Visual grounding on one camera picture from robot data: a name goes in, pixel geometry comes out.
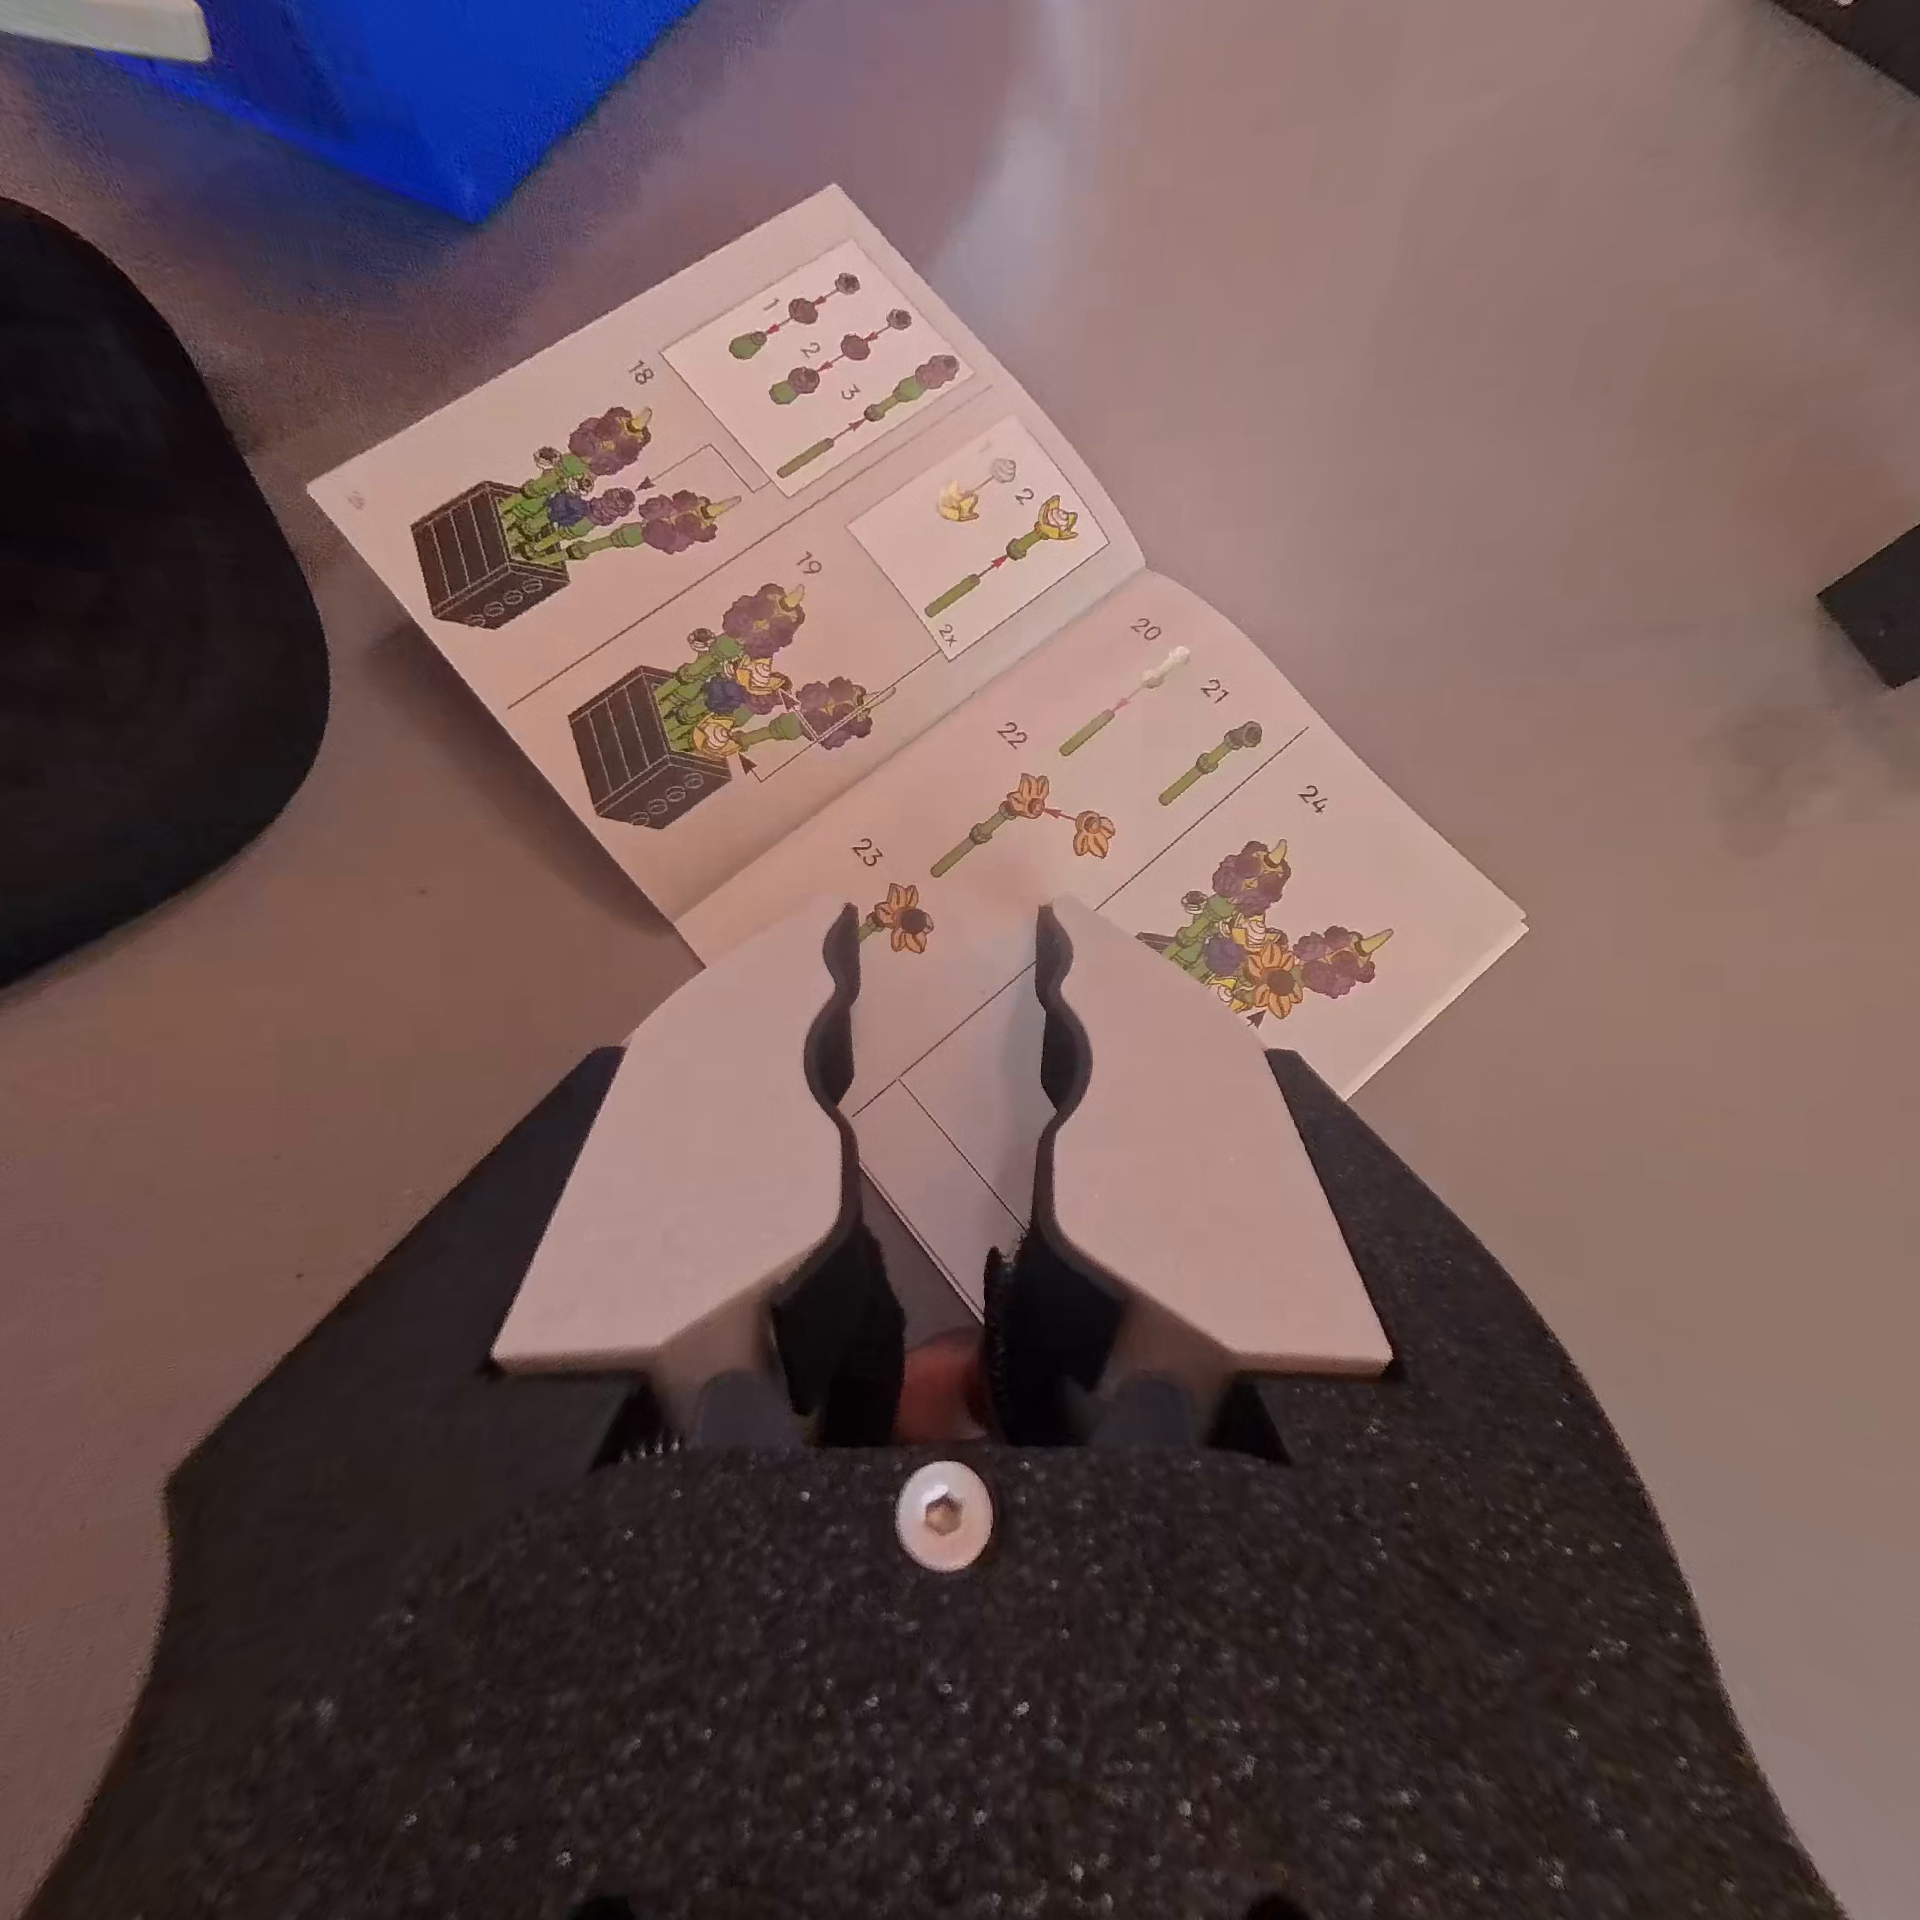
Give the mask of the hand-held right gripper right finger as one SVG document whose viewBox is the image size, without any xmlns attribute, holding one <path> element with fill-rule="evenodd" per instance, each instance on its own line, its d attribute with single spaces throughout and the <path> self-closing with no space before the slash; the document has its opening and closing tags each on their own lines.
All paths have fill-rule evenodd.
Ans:
<svg viewBox="0 0 1920 1920">
<path fill-rule="evenodd" d="M 992 1428 L 1018 1450 L 1233 1439 L 1269 1379 L 1397 1356 L 1260 1039 L 1093 908 L 1038 913 L 1048 1116 L 987 1271 Z"/>
</svg>

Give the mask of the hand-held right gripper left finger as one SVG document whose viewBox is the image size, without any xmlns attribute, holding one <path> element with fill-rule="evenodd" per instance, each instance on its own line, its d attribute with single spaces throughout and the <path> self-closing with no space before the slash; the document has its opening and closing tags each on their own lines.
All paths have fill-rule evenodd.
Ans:
<svg viewBox="0 0 1920 1920">
<path fill-rule="evenodd" d="M 857 913 L 814 897 L 664 1001 L 494 1338 L 502 1375 L 636 1375 L 678 1443 L 883 1446 L 904 1309 L 861 1215 Z"/>
</svg>

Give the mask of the blue plastic bin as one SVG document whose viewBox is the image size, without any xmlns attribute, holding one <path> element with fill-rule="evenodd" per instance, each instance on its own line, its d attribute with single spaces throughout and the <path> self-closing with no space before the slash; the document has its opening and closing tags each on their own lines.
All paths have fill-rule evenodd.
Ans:
<svg viewBox="0 0 1920 1920">
<path fill-rule="evenodd" d="M 203 65 L 110 55 L 160 91 L 484 222 L 691 2 L 205 2 Z"/>
</svg>

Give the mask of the lego instruction booklet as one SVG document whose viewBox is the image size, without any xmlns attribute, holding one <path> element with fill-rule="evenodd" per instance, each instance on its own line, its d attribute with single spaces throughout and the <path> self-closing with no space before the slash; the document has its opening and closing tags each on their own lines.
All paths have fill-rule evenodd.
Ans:
<svg viewBox="0 0 1920 1920">
<path fill-rule="evenodd" d="M 1526 934 L 838 186 L 308 493 L 701 959 L 853 905 L 861 1158 L 971 1307 L 1042 903 L 1345 1098 Z"/>
</svg>

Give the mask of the black textured pad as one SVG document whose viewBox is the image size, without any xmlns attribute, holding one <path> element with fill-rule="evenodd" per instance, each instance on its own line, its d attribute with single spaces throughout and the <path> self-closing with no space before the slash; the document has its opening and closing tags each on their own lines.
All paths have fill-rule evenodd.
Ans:
<svg viewBox="0 0 1920 1920">
<path fill-rule="evenodd" d="M 2 980 L 249 849 L 330 649 L 205 377 L 107 253 L 2 203 Z"/>
</svg>

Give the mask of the small black object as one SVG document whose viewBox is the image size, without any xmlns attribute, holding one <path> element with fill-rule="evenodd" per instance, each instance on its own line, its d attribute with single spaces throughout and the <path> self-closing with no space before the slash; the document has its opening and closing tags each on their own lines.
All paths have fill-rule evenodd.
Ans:
<svg viewBox="0 0 1920 1920">
<path fill-rule="evenodd" d="M 1918 547 L 1914 525 L 1816 596 L 1885 689 L 1918 683 Z"/>
</svg>

